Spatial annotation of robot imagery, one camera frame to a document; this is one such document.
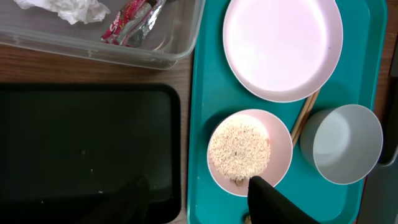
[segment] bowl of rice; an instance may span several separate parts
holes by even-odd
[[[222,121],[211,135],[207,163],[214,181],[226,192],[248,196],[249,179],[262,177],[276,186],[292,162],[289,130],[264,110],[244,110]]]

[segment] crumpled tissue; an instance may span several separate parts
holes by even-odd
[[[81,21],[101,22],[111,11],[97,0],[14,0],[22,9],[33,6],[57,12],[58,16],[71,25]]]

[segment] wooden stick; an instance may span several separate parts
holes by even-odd
[[[294,128],[292,131],[292,142],[293,147],[296,145],[297,141],[299,140],[299,136],[304,129],[305,123],[307,122],[308,117],[310,116],[311,110],[318,98],[320,90],[316,91],[314,94],[309,96],[304,103],[303,108],[294,124]]]

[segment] brown wooden surface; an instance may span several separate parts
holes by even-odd
[[[383,119],[389,91],[389,69],[398,33],[398,0],[387,0],[389,22],[381,62],[374,111]],[[182,111],[182,211],[173,223],[186,223],[188,124],[192,81],[192,58],[169,71],[113,65],[0,45],[0,82],[4,83],[166,83],[181,98]]]

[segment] clear plastic container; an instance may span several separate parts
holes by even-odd
[[[154,28],[138,48],[105,44],[101,36],[128,0],[99,0],[111,11],[102,22],[71,26],[57,13],[23,10],[0,2],[0,43],[74,57],[139,67],[168,69],[193,50],[205,0],[167,0]]]

